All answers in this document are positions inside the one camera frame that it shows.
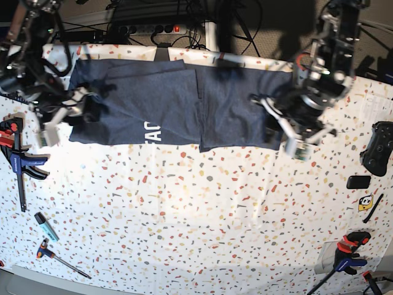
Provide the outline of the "orange clamp bottom right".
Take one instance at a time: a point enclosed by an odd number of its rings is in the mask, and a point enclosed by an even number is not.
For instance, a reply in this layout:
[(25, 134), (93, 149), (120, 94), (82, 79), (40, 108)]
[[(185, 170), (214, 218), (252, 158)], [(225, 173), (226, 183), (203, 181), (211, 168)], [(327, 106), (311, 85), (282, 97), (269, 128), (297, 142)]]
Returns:
[(382, 295), (382, 291), (378, 287), (376, 280), (373, 278), (372, 274), (367, 271), (363, 273), (364, 280), (368, 283), (366, 289), (362, 292), (363, 295), (366, 295), (367, 291), (371, 291), (373, 295)]

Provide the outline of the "blue bar clamp left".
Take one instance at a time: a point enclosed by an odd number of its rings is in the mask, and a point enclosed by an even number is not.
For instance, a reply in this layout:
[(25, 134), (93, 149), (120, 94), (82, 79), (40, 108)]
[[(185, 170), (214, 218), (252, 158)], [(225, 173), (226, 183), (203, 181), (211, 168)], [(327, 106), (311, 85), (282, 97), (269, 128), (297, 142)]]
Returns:
[(1, 122), (1, 152), (16, 174), (21, 211), (27, 209), (23, 175), (45, 180), (49, 173), (37, 169), (49, 159), (44, 155), (28, 155), (28, 148), (22, 147), (23, 119), (13, 117)]

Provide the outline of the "black table clamp mount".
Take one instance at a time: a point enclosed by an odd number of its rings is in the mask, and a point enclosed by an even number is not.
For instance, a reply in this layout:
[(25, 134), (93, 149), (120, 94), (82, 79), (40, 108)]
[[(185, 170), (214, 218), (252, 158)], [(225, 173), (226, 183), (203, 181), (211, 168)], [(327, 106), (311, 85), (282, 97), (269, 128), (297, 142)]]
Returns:
[(157, 47), (154, 61), (170, 61), (167, 47)]

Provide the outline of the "white paper sheet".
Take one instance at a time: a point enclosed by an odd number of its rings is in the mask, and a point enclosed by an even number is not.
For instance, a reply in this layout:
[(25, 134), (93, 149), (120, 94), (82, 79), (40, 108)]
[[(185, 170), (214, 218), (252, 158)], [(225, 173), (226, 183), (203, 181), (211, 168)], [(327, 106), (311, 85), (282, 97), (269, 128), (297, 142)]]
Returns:
[(360, 118), (365, 122), (392, 122), (392, 99), (385, 96), (368, 92), (360, 109)]

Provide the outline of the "white power strip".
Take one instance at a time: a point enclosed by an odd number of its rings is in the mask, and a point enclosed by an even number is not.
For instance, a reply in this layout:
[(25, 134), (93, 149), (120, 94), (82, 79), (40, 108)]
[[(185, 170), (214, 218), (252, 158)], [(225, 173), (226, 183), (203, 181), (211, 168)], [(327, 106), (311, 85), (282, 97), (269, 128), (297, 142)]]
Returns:
[(163, 35), (182, 35), (187, 33), (186, 25), (122, 25), (118, 29), (121, 35), (147, 36), (153, 33)]

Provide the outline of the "black game controller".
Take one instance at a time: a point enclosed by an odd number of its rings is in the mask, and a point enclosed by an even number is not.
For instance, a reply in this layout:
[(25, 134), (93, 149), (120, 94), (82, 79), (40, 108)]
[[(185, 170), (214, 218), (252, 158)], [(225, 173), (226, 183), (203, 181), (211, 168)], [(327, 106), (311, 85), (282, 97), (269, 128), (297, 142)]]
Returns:
[(372, 137), (366, 150), (360, 153), (360, 163), (374, 176), (382, 177), (392, 153), (392, 122), (379, 121), (372, 125)]

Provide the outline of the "yellow face sticker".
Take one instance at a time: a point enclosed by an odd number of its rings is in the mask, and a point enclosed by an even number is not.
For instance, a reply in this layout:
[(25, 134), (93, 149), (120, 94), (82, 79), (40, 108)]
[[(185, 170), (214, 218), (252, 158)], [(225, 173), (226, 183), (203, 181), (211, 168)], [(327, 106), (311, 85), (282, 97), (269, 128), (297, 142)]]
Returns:
[(373, 206), (373, 194), (366, 195), (359, 199), (358, 211), (365, 211), (371, 209)]

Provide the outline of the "blue bar clamp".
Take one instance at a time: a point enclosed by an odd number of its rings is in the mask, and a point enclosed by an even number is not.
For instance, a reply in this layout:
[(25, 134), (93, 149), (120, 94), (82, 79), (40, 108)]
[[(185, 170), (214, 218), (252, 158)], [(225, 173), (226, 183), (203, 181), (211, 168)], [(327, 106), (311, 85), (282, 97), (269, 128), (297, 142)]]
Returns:
[(335, 250), (333, 269), (316, 285), (307, 295), (314, 294), (324, 283), (326, 283), (337, 272), (345, 272), (349, 275), (356, 275), (355, 267), (367, 265), (367, 260), (360, 259), (357, 250), (368, 243), (371, 235), (367, 231), (351, 232), (344, 235), (342, 241), (337, 243)]
[(27, 209), (23, 175), (45, 180), (49, 173), (37, 169), (49, 159), (44, 155), (28, 155), (28, 148), (22, 147), (23, 119), (13, 117), (1, 122), (1, 152), (16, 174), (21, 211)]

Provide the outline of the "black TV remote control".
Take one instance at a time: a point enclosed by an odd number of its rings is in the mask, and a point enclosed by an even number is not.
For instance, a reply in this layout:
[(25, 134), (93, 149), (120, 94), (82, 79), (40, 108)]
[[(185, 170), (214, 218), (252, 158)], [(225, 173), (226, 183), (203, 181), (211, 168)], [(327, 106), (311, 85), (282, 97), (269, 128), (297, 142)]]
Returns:
[(3, 93), (1, 92), (1, 96), (6, 97), (8, 99), (11, 99), (13, 101), (22, 103), (22, 104), (26, 104), (26, 105), (37, 105), (38, 102), (37, 101), (27, 101), (24, 98), (22, 98), (19, 94), (17, 93)]

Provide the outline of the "blue T-shirt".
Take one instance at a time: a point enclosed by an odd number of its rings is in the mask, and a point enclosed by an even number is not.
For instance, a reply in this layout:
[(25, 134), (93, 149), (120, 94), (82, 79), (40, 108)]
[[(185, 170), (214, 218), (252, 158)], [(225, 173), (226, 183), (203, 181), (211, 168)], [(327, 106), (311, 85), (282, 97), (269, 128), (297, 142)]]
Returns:
[(291, 74), (216, 68), (178, 61), (79, 60), (70, 87), (114, 84), (98, 122), (72, 128), (84, 144), (197, 144), (214, 148), (253, 146), (277, 150), (266, 139), (266, 111), (252, 94), (278, 96)]

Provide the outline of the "clear plastic bag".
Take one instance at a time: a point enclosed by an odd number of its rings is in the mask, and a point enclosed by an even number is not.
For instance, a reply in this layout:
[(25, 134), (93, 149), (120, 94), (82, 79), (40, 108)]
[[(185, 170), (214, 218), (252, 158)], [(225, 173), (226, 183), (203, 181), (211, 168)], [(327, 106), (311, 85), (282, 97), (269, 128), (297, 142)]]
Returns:
[(314, 273), (316, 275), (327, 274), (333, 269), (336, 249), (337, 242), (326, 242), (323, 244), (314, 266)]

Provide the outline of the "orange handled T-wrench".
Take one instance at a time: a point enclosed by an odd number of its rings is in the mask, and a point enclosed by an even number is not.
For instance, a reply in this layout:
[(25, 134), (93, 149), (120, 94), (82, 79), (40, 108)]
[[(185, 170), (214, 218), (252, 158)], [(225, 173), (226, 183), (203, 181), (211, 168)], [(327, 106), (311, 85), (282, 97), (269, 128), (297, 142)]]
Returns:
[(83, 272), (82, 270), (78, 269), (77, 267), (74, 267), (73, 265), (70, 265), (68, 262), (64, 261), (62, 258), (57, 256), (53, 251), (48, 249), (48, 239), (43, 239), (42, 243), (39, 245), (39, 248), (36, 253), (36, 257), (38, 259), (43, 258), (44, 256), (47, 256), (50, 259), (54, 259), (64, 266), (70, 268), (71, 270), (77, 272), (79, 275), (91, 280), (91, 276), (89, 276), (87, 273)]

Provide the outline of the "light blue highlighter pen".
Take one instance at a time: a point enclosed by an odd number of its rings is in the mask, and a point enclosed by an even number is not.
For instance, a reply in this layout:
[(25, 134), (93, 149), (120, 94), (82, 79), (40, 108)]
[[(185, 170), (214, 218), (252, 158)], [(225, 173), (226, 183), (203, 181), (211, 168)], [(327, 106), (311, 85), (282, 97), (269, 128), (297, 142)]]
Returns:
[(37, 223), (41, 227), (41, 229), (44, 231), (45, 236), (48, 237), (51, 241), (53, 242), (58, 242), (59, 237), (53, 230), (52, 226), (49, 224), (48, 220), (45, 218), (45, 216), (41, 213), (38, 212), (34, 215)]

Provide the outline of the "blue bar clamp right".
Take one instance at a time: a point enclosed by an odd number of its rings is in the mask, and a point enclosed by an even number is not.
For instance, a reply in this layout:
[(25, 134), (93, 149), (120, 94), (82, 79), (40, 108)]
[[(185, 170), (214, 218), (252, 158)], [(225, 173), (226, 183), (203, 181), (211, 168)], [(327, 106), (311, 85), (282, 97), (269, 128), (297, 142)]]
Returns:
[(316, 285), (307, 295), (314, 294), (324, 283), (326, 283), (337, 272), (345, 272), (349, 275), (356, 275), (355, 267), (367, 265), (367, 260), (360, 259), (357, 250), (368, 243), (371, 235), (367, 231), (351, 232), (344, 235), (342, 241), (337, 243), (335, 250), (333, 269)]

